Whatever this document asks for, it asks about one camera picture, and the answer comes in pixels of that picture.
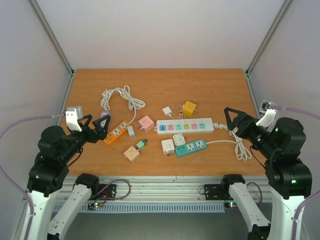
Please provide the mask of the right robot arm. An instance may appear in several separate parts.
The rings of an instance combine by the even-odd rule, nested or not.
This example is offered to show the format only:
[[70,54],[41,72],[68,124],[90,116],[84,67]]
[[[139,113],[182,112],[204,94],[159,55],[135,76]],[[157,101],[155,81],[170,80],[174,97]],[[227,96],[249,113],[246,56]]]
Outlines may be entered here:
[[265,175],[271,187],[272,216],[268,221],[249,194],[240,174],[224,175],[220,191],[235,201],[247,225],[249,240],[300,239],[303,211],[311,195],[312,174],[299,159],[306,141],[304,127],[295,119],[279,118],[272,131],[264,118],[226,107],[227,128],[237,129],[237,137],[248,140],[251,147],[266,159]]

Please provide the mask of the pink cube socket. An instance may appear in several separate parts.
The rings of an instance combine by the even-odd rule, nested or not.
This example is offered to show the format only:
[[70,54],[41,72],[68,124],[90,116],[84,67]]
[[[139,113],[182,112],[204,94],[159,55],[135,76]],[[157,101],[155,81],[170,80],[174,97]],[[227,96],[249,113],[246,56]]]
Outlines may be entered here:
[[141,131],[144,131],[145,133],[149,132],[154,128],[154,122],[153,120],[148,116],[144,116],[138,121],[139,129]]

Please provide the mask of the white cube socket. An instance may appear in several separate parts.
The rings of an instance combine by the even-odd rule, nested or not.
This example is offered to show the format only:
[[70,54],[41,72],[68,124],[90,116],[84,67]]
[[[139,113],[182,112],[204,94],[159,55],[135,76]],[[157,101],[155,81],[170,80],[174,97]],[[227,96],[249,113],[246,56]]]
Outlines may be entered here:
[[171,156],[175,152],[175,145],[172,139],[164,139],[161,141],[162,153]]

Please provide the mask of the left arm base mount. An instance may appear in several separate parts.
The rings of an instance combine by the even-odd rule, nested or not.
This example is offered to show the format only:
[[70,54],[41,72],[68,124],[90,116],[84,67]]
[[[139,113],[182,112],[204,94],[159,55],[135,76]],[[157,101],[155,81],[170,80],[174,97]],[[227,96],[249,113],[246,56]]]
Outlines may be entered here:
[[117,193],[117,185],[110,184],[106,187],[107,184],[99,184],[97,191],[94,192],[94,196],[92,196],[89,200],[92,201],[102,201],[105,199],[113,199],[116,197]]

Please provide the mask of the yellow cube socket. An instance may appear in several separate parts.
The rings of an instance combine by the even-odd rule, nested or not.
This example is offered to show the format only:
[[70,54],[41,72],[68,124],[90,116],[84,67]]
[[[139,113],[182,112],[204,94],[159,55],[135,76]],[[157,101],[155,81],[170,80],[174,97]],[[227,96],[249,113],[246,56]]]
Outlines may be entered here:
[[193,103],[193,102],[190,102],[190,101],[186,101],[185,104],[183,105],[182,107],[182,113],[188,117],[188,118],[191,118],[193,116],[193,113],[196,109],[196,104]]

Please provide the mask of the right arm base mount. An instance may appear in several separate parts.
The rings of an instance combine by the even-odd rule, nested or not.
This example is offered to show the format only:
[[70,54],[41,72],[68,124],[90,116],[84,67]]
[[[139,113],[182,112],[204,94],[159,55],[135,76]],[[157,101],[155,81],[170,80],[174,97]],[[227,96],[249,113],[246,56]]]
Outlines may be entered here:
[[224,201],[226,199],[220,184],[205,184],[204,196],[206,201]]

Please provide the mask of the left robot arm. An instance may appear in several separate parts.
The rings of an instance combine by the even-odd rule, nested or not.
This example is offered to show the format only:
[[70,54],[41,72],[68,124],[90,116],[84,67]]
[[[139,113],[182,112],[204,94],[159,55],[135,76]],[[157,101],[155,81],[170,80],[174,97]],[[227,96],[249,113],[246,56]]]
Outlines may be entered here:
[[37,144],[39,153],[29,171],[28,191],[24,194],[28,212],[20,236],[22,240],[63,239],[80,206],[88,199],[96,199],[101,193],[97,176],[81,174],[57,219],[51,219],[69,167],[75,162],[73,157],[83,152],[86,143],[95,144],[106,138],[111,118],[105,115],[92,120],[90,114],[68,110],[65,119],[69,134],[58,125],[50,126],[41,133]]

